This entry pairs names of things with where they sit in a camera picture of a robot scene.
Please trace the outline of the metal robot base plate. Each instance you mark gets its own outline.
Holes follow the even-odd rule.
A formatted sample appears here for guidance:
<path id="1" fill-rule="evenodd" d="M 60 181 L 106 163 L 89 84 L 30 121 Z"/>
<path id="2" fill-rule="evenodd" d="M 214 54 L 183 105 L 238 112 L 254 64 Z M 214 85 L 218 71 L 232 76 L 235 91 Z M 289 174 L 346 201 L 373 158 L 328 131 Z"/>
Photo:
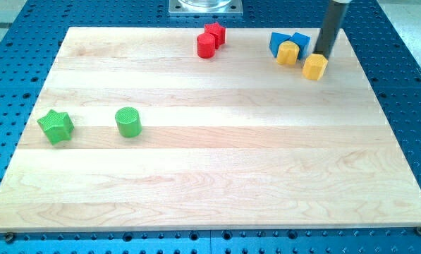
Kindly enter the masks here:
<path id="1" fill-rule="evenodd" d="M 242 0 L 169 0 L 169 14 L 173 16 L 243 14 Z"/>

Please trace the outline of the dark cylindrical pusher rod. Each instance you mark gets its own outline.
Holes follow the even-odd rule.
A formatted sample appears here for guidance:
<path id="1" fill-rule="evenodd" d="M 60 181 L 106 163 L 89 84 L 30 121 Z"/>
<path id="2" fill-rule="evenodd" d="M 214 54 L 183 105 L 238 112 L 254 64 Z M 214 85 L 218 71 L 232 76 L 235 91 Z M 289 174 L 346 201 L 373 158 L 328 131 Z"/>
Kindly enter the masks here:
<path id="1" fill-rule="evenodd" d="M 314 54 L 330 57 L 338 32 L 343 25 L 350 0 L 330 0 L 316 41 Z"/>

